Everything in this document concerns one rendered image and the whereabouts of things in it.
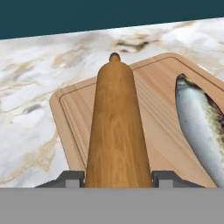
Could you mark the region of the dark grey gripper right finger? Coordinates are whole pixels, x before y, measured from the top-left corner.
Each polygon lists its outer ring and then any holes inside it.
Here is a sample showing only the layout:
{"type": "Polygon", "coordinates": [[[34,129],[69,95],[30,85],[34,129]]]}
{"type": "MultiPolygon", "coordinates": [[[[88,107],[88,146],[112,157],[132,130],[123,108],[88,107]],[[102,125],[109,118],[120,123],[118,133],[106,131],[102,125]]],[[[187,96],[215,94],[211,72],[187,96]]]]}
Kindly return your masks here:
{"type": "Polygon", "coordinates": [[[153,184],[158,188],[200,187],[191,181],[182,179],[175,171],[153,171],[153,184]]]}

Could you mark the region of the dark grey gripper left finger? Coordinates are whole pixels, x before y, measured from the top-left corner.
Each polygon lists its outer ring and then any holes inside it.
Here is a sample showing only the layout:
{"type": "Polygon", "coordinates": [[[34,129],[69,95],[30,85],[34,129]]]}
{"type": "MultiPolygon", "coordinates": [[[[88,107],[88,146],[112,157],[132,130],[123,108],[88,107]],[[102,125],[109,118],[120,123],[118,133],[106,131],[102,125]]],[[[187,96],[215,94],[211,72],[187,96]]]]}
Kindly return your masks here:
{"type": "Polygon", "coordinates": [[[80,188],[84,186],[84,171],[63,171],[56,179],[48,181],[38,188],[80,188]]]}

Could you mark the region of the wooden rolling pin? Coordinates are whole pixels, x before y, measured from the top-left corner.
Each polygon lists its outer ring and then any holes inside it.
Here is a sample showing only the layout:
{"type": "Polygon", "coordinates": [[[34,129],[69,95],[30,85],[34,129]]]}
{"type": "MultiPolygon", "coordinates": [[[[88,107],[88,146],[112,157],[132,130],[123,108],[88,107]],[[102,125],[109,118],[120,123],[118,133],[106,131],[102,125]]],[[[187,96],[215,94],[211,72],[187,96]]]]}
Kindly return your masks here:
{"type": "Polygon", "coordinates": [[[152,186],[133,72],[116,52],[97,75],[85,186],[152,186]]]}

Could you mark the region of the light wooden cutting board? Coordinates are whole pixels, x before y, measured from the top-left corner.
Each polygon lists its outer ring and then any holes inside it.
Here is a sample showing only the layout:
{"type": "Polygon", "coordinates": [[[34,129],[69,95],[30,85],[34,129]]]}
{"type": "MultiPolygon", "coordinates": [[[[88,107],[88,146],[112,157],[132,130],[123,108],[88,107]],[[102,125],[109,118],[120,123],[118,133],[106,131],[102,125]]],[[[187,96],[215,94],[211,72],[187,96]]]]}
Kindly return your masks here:
{"type": "MultiPolygon", "coordinates": [[[[175,81],[185,74],[203,88],[224,111],[224,82],[176,53],[132,64],[150,168],[176,172],[182,179],[205,187],[214,182],[201,167],[179,127],[175,107],[175,81]]],[[[72,170],[87,167],[95,101],[96,78],[57,90],[50,107],[66,161],[72,170]]]]}

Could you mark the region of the silver grey raw fish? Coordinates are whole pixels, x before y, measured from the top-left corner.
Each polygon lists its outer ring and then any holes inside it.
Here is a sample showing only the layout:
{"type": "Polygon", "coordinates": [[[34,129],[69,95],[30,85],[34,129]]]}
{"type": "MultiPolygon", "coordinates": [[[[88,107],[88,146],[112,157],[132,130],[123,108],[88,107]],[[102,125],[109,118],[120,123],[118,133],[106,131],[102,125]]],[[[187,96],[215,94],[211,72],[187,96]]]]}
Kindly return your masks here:
{"type": "Polygon", "coordinates": [[[212,181],[224,188],[224,113],[184,73],[176,79],[175,104],[186,141],[212,181]]]}

